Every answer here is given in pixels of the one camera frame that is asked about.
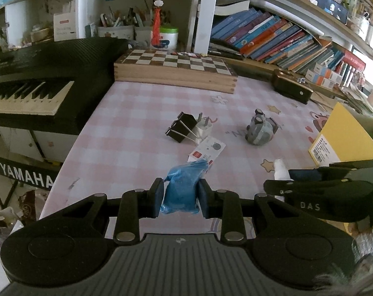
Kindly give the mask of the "wooden chess board box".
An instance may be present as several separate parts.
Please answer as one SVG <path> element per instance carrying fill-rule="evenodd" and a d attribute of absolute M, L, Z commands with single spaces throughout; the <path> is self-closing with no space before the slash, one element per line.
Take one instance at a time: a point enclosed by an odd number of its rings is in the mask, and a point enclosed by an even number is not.
<path fill-rule="evenodd" d="M 114 64 L 117 81 L 234 93 L 238 75 L 218 57 L 160 50 L 128 51 Z"/>

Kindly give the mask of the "row of leaning books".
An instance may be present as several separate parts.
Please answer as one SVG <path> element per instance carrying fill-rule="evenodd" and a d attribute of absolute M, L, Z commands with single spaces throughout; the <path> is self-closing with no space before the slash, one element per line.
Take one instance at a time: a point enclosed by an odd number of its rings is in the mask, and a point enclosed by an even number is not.
<path fill-rule="evenodd" d="M 357 55 L 299 21 L 250 5 L 215 12 L 209 53 L 276 66 L 330 90 L 364 84 L 366 64 Z"/>

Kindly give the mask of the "black Yamaha keyboard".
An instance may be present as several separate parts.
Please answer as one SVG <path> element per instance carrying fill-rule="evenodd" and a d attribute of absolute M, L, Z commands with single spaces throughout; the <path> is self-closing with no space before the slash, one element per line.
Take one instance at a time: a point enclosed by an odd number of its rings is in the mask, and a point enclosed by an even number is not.
<path fill-rule="evenodd" d="M 125 39 L 99 37 L 0 53 L 0 136 L 22 158 L 0 173 L 50 189 L 127 49 Z"/>

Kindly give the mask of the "white red label card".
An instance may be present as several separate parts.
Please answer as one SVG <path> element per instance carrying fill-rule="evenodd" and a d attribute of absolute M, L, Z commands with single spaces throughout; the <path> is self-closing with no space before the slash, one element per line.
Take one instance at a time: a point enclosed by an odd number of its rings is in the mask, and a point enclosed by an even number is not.
<path fill-rule="evenodd" d="M 187 162 L 206 160 L 209 166 L 211 166 L 220 153 L 224 151 L 225 147 L 226 144 L 224 142 L 208 136 L 190 153 Z"/>

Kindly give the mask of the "white silver tube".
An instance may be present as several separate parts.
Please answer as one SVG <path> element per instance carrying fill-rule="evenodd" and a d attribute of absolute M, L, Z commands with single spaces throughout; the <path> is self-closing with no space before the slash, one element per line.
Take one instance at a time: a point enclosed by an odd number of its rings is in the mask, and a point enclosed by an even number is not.
<path fill-rule="evenodd" d="M 282 159 L 276 159 L 274 161 L 274 179 L 291 180 L 288 169 Z"/>

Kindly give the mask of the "pink checkered tablecloth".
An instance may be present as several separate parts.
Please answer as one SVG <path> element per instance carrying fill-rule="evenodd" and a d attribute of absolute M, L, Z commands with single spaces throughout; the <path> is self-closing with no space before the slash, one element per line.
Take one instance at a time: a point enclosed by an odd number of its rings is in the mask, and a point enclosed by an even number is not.
<path fill-rule="evenodd" d="M 257 108 L 279 126 L 263 146 L 245 139 Z M 246 77 L 237 80 L 232 94 L 116 82 L 77 137 L 43 216 L 95 193 L 113 199 L 129 190 L 147 189 L 172 167 L 184 164 L 195 143 L 178 143 L 165 135 L 182 111 L 209 116 L 212 136 L 226 144 L 205 175 L 211 188 L 232 190 L 245 199 L 274 177 L 276 159 L 290 169 L 314 167 L 308 150 L 329 116 L 313 102 L 300 104 L 273 91 L 269 83 Z"/>

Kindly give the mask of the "red orange bottle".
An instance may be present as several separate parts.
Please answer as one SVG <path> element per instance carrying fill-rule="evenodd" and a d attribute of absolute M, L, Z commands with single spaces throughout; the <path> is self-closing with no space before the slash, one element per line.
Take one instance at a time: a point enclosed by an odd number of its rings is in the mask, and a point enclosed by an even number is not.
<path fill-rule="evenodd" d="M 151 46 L 158 47 L 160 45 L 160 12 L 161 8 L 164 5 L 162 0 L 155 0 L 154 1 L 154 19 L 152 23 L 152 38 L 151 38 Z"/>

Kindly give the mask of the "black binder clips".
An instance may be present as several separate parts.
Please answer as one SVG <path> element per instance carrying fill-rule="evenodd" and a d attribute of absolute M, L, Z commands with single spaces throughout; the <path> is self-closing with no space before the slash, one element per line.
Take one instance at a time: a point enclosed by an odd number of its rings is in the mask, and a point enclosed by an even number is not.
<path fill-rule="evenodd" d="M 199 139 L 199 136 L 193 132 L 196 125 L 197 120 L 195 117 L 192 114 L 186 114 L 182 111 L 167 129 L 165 135 L 178 143 L 181 143 L 185 139 L 195 142 L 196 139 Z"/>

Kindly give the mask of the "dark wooden case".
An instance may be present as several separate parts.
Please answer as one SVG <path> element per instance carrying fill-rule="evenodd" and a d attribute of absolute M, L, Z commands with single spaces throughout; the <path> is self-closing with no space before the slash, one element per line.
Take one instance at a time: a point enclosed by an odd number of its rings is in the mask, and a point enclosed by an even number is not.
<path fill-rule="evenodd" d="M 309 102 L 314 92 L 303 77 L 297 77 L 293 72 L 283 69 L 273 71 L 271 85 L 277 93 L 303 104 Z"/>

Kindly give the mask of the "white shelf unit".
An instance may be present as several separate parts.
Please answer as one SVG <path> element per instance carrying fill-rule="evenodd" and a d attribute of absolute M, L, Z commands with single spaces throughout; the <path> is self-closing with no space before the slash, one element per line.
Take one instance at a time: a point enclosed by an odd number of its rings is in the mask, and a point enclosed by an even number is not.
<path fill-rule="evenodd" d="M 85 27 L 97 23 L 108 11 L 126 14 L 130 8 L 147 11 L 152 0 L 12 0 L 0 6 L 0 30 L 7 41 L 20 46 L 34 25 L 50 24 L 53 16 L 67 2 L 75 2 L 75 35 L 83 38 Z M 179 30 L 179 39 L 188 50 L 205 52 L 209 46 L 213 14 L 218 1 L 228 0 L 162 0 L 170 12 L 170 22 Z M 357 33 L 308 0 L 250 0 L 254 6 L 277 11 L 308 31 L 332 40 L 351 50 L 356 49 L 373 61 L 373 48 Z"/>

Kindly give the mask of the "blue plastic bag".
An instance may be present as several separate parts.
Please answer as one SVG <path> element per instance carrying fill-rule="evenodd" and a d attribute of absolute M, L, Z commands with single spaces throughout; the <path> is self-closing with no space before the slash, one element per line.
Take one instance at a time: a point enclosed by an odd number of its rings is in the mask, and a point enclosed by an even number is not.
<path fill-rule="evenodd" d="M 206 159 L 171 168 L 165 178 L 165 183 L 168 184 L 160 211 L 165 215 L 174 212 L 199 212 L 196 185 L 208 169 L 209 163 Z"/>

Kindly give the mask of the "white pen holder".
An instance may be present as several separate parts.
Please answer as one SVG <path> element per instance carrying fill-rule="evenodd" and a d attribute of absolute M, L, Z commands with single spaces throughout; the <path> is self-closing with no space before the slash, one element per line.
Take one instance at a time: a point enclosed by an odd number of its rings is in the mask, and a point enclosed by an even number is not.
<path fill-rule="evenodd" d="M 112 37 L 136 41 L 148 41 L 150 39 L 151 31 L 151 27 L 136 27 L 134 25 L 98 27 L 97 29 L 99 37 Z"/>

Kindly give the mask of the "white power plug adapter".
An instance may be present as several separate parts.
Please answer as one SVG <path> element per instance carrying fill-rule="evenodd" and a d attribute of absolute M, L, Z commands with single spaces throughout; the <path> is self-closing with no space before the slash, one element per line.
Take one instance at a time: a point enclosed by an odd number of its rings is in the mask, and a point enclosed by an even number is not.
<path fill-rule="evenodd" d="M 213 124 L 210 120 L 210 117 L 204 117 L 201 112 L 197 119 L 197 125 L 192 129 L 192 135 L 194 142 L 200 144 L 206 137 L 211 134 Z"/>

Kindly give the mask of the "white green lid jar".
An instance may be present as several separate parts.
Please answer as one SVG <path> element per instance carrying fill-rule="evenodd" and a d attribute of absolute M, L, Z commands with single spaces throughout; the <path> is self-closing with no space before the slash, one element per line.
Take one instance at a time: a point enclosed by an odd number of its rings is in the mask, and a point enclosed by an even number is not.
<path fill-rule="evenodd" d="M 174 51 L 178 42 L 178 28 L 172 26 L 160 27 L 160 41 L 158 49 Z"/>

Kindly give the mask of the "yellow cardboard box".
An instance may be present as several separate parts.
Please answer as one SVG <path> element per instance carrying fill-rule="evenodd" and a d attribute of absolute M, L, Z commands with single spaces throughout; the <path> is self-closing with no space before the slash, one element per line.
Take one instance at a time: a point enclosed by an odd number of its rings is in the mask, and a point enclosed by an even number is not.
<path fill-rule="evenodd" d="M 337 103 L 309 148 L 318 167 L 373 159 L 373 118 Z"/>

